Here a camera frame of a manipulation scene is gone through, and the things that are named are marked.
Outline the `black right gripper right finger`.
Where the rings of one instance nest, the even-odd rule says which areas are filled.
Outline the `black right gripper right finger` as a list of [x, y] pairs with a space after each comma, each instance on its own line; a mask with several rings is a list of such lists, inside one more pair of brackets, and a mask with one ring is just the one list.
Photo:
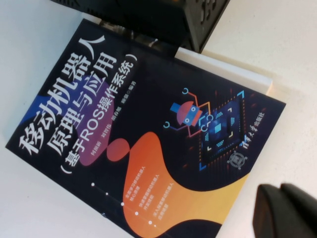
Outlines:
[[317, 199], [291, 183], [283, 183], [280, 188], [317, 237]]

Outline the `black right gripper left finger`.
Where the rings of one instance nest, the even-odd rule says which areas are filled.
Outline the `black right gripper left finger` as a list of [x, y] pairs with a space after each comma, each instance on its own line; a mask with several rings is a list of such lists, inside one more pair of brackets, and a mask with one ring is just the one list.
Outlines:
[[258, 186], [253, 229], [257, 238], [313, 238], [315, 236], [281, 188], [270, 184]]

